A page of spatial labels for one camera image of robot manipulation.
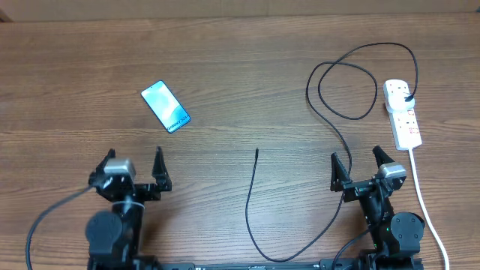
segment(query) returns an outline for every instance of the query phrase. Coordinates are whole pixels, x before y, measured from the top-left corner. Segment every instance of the black cable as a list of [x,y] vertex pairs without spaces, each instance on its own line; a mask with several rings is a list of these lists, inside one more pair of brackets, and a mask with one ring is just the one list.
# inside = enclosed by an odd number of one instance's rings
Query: black cable
[[252,232],[250,230],[250,224],[248,223],[248,203],[250,202],[250,195],[252,194],[252,187],[254,186],[254,179],[255,179],[255,170],[257,169],[257,161],[258,161],[258,148],[256,149],[255,151],[255,164],[253,165],[253,174],[252,174],[252,181],[250,183],[250,189],[248,190],[248,196],[247,196],[247,204],[245,206],[245,221],[247,223],[247,230],[248,230],[248,234],[250,235],[250,238],[252,239],[252,242],[253,242],[253,245],[255,246],[255,248],[258,250],[258,252],[260,253],[260,255],[262,255],[265,259],[271,261],[271,262],[274,262],[274,263],[285,263],[287,261],[290,261],[291,259],[297,257],[298,255],[300,255],[302,252],[306,251],[307,248],[309,248],[311,245],[313,245],[320,237],[323,236],[323,234],[330,228],[330,226],[333,224],[333,222],[335,221],[335,218],[337,217],[338,215],[338,212],[340,211],[340,207],[342,206],[342,201],[344,200],[344,193],[342,193],[342,196],[340,198],[340,202],[338,203],[338,207],[337,207],[337,211],[335,212],[333,218],[330,220],[330,222],[328,223],[328,225],[323,229],[323,231],[314,239],[312,240],[310,243],[308,243],[305,247],[303,247],[299,252],[293,254],[292,256],[286,258],[286,259],[272,259],[268,256],[266,256],[261,250],[260,250],[260,247],[258,247],[258,244],[255,242],[255,238],[254,236],[252,235]]
[[353,243],[357,242],[360,238],[364,237],[366,234],[368,234],[369,232],[371,232],[372,230],[374,230],[375,228],[377,228],[383,221],[383,217],[385,216],[385,210],[383,209],[383,204],[384,204],[384,201],[385,201],[385,198],[383,197],[383,192],[382,192],[382,187],[380,187],[380,185],[378,184],[377,185],[377,188],[378,188],[378,191],[379,191],[379,194],[380,194],[380,211],[382,212],[382,214],[380,215],[380,219],[378,220],[378,222],[376,224],[374,224],[373,226],[370,226],[368,227],[368,229],[366,229],[364,232],[360,233],[357,237],[355,237],[354,239],[350,240],[348,243],[346,243],[337,253],[337,255],[335,256],[335,258],[333,259],[333,261],[331,262],[331,270],[335,270],[335,266],[337,265],[337,261],[338,261],[338,258],[340,258],[341,254],[351,245],[353,245]]
[[[310,96],[308,94],[308,88],[310,86],[310,81],[312,79],[312,76],[315,74],[315,71],[323,66],[323,65],[326,65],[326,64],[329,64],[330,67],[327,68],[327,70],[323,73],[322,77],[320,78],[319,82],[318,82],[318,95],[320,97],[320,100],[322,101],[322,103],[325,105],[325,107],[327,107],[327,109],[329,109],[332,113],[336,114],[337,116],[340,116],[341,118],[344,118],[344,119],[349,119],[349,120],[360,120],[360,119],[363,119],[365,116],[367,116],[370,111],[374,108],[374,105],[375,105],[375,101],[377,101],[377,96],[378,96],[378,85],[377,85],[377,80],[375,79],[374,75],[364,69],[363,67],[360,67],[356,64],[350,64],[350,63],[345,63],[345,62],[341,62],[343,59],[345,59],[346,57],[348,57],[351,53],[355,52],[356,50],[359,50],[361,48],[365,48],[365,47],[370,47],[370,46],[376,46],[376,45],[395,45],[395,46],[400,46],[400,47],[403,47],[405,50],[407,50],[410,55],[412,56],[412,59],[413,59],[413,64],[415,65],[415,88],[413,89],[413,93],[406,97],[405,98],[405,101],[410,101],[412,100],[413,96],[415,95],[416,91],[417,91],[417,85],[419,84],[419,69],[418,69],[418,65],[417,65],[417,60],[415,58],[415,55],[413,54],[412,50],[403,45],[403,44],[400,44],[400,43],[395,43],[395,42],[379,42],[379,43],[369,43],[369,44],[365,44],[365,45],[362,45],[362,46],[358,46],[356,47],[355,49],[352,49],[350,50],[349,52],[345,53],[344,55],[342,55],[339,59],[337,59],[336,61],[324,61],[320,64],[318,64],[311,72],[310,76],[308,77],[308,81],[307,81],[307,86],[305,88],[305,96],[307,98],[307,102],[308,104],[310,105],[310,108],[318,115],[320,116],[325,122],[327,122],[327,124],[330,125],[330,127],[335,131],[335,133],[338,135],[338,137],[340,138],[341,142],[343,143],[343,147],[345,147],[345,151],[348,155],[348,160],[349,160],[349,166],[348,166],[348,174],[350,175],[350,172],[352,170],[352,153],[350,152],[350,148],[348,147],[348,144],[347,142],[345,141],[344,137],[342,136],[342,134],[340,133],[340,131],[325,117],[323,116],[317,109],[315,109],[314,105],[311,103],[310,101]],[[352,67],[352,68],[358,68],[359,70],[361,71],[364,71],[366,74],[368,74],[372,80],[373,80],[373,83],[375,84],[375,95],[373,96],[373,101],[372,101],[372,104],[370,106],[370,108],[368,108],[367,112],[361,116],[358,116],[358,117],[351,117],[351,116],[347,116],[347,115],[342,115],[341,113],[335,111],[333,108],[331,108],[327,102],[323,99],[323,96],[322,96],[322,93],[321,93],[321,88],[320,88],[320,84],[322,83],[323,81],[323,78],[325,78],[326,74],[335,66],[335,65],[346,65],[346,66],[349,66],[349,67]],[[335,221],[335,218],[337,217],[338,215],[338,212],[340,211],[340,208],[341,208],[341,205],[342,205],[342,201],[344,199],[344,195],[345,193],[342,193],[342,196],[340,198],[340,202],[338,203],[338,207],[337,207],[337,211],[335,212],[335,215],[333,216],[333,218],[330,220],[330,223],[328,223],[328,225],[325,227],[325,229],[313,240],[311,241],[309,244],[307,244],[307,246],[305,246],[304,248],[302,248],[299,252],[295,253],[294,255],[286,258],[286,259],[272,259],[268,256],[266,256],[261,250],[260,248],[258,247],[257,243],[255,242],[255,239],[254,239],[254,236],[252,235],[252,232],[250,230],[250,224],[248,223],[248,203],[250,202],[250,196],[251,196],[251,191],[252,191],[252,187],[254,185],[254,177],[255,177],[255,169],[257,168],[257,161],[258,161],[258,148],[256,149],[256,152],[255,152],[255,164],[253,165],[253,175],[252,175],[252,180],[251,180],[251,183],[250,183],[250,190],[248,191],[248,196],[247,196],[247,204],[245,206],[245,221],[246,221],[246,224],[247,224],[247,229],[248,229],[248,233],[250,234],[250,238],[253,242],[253,245],[255,245],[255,248],[258,250],[258,252],[260,253],[260,255],[262,255],[265,259],[269,260],[269,261],[272,261],[272,262],[275,262],[275,263],[284,263],[284,262],[287,262],[295,257],[297,257],[298,255],[300,255],[303,251],[307,250],[307,248],[309,248],[313,243],[315,243],[325,232],[326,230],[333,224],[333,222]]]
[[30,260],[30,245],[32,244],[32,236],[33,233],[35,232],[35,229],[37,229],[38,224],[53,210],[57,209],[59,206],[64,205],[65,203],[70,202],[71,200],[77,198],[78,196],[86,193],[87,191],[90,191],[94,185],[90,185],[84,190],[81,190],[79,192],[73,193],[70,196],[62,199],[59,202],[56,202],[54,205],[50,206],[47,210],[43,211],[38,217],[37,220],[31,225],[30,231],[28,232],[27,235],[27,244],[25,246],[25,261],[27,264],[27,269],[32,270],[32,261]]

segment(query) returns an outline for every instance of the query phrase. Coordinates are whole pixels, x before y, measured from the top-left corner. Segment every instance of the wooden table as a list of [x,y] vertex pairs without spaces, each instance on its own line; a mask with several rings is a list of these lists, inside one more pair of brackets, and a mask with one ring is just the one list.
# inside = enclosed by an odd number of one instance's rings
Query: wooden table
[[[344,148],[305,102],[313,67],[362,44],[394,41],[417,56],[415,96],[424,145],[415,150],[423,195],[453,269],[480,263],[480,15],[398,14],[248,19],[163,19],[0,24],[0,269],[24,269],[26,233],[45,208],[87,185],[108,149],[130,157],[137,181],[152,182],[155,146],[163,146],[173,192],[148,202],[145,254],[161,262],[265,262],[245,227],[245,200],[260,149],[250,202],[259,246],[283,258],[331,219],[339,193],[329,191],[330,160]],[[361,121],[313,103],[345,136],[352,177],[376,172],[381,145],[409,171],[394,193],[396,212],[422,215],[406,152],[395,150],[381,85],[413,82],[410,55],[395,46],[348,58],[371,71],[379,100]],[[192,116],[168,134],[140,92],[164,80]],[[370,77],[335,67],[322,87],[350,116],[374,96]],[[95,192],[61,207],[34,234],[34,269],[85,269],[87,220],[110,204]],[[297,261],[333,257],[365,229],[357,202]],[[370,248],[371,240],[344,256]],[[420,257],[441,269],[425,230]]]

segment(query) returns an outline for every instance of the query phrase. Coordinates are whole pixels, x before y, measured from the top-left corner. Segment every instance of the white cable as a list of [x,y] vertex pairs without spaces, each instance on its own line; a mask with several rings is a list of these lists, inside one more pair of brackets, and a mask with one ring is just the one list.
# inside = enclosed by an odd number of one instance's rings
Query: white cable
[[417,176],[417,169],[415,166],[415,159],[413,158],[413,150],[411,148],[408,149],[408,154],[410,156],[410,162],[412,164],[413,182],[415,183],[415,189],[417,190],[417,196],[418,196],[418,201],[420,202],[421,210],[423,211],[423,215],[425,216],[425,220],[427,221],[427,224],[430,227],[430,231],[432,232],[433,237],[435,237],[436,243],[438,243],[438,246],[442,251],[443,259],[445,260],[445,270],[449,270],[450,269],[449,255],[447,255],[447,250],[443,246],[442,240],[440,240],[440,237],[438,236],[437,231],[435,230],[434,225],[432,224],[430,217],[428,216],[427,209],[425,208],[425,204],[423,202],[422,193],[420,192],[419,178]]

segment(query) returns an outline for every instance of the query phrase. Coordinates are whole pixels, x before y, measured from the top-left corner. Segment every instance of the extension cord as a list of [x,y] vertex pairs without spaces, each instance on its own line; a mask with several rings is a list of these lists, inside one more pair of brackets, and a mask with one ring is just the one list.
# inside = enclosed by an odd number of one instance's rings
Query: extension cord
[[410,156],[410,162],[412,164],[413,181],[415,183],[415,190],[417,192],[418,201],[420,202],[421,210],[425,220],[427,221],[430,231],[433,234],[436,242],[438,243],[440,250],[442,251],[443,259],[445,260],[445,270],[450,269],[449,256],[442,240],[437,234],[437,231],[432,224],[430,217],[428,216],[425,203],[422,198],[422,192],[420,191],[419,178],[417,176],[417,170],[415,160],[413,158],[413,149],[422,144],[422,138],[420,137],[419,124],[416,119],[415,111],[415,99],[405,101],[405,98],[410,96],[410,90],[408,84],[399,79],[390,79],[383,85],[383,94],[385,95],[385,106],[390,116],[391,130],[395,141],[395,147],[400,151],[408,151]]

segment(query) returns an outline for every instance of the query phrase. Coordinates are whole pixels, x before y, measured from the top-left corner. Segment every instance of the phone screen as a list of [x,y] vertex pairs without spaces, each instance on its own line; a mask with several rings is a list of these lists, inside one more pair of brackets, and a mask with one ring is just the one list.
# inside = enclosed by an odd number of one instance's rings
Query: phone screen
[[190,121],[190,116],[163,81],[142,91],[142,97],[166,131],[173,133]]

